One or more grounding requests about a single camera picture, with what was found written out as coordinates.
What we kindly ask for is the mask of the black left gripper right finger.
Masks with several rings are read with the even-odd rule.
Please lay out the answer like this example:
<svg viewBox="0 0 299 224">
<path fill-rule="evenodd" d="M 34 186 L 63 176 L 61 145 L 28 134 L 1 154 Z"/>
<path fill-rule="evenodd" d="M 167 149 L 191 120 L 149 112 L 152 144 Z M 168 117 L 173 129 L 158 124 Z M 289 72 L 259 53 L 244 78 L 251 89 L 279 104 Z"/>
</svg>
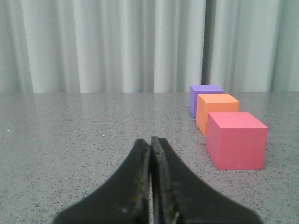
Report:
<svg viewBox="0 0 299 224">
<path fill-rule="evenodd" d="M 167 139 L 151 139 L 153 214 L 156 224 L 260 224 L 252 210 L 200 180 Z"/>
</svg>

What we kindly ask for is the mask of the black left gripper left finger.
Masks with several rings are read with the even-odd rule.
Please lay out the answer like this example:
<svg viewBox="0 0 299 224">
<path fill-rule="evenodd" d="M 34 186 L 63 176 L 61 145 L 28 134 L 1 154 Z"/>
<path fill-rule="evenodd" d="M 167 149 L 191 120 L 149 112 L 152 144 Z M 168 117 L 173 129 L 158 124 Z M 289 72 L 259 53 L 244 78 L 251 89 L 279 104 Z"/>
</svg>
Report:
<svg viewBox="0 0 299 224">
<path fill-rule="evenodd" d="M 149 223 L 150 146 L 137 139 L 116 172 L 96 191 L 60 212 L 55 224 Z"/>
</svg>

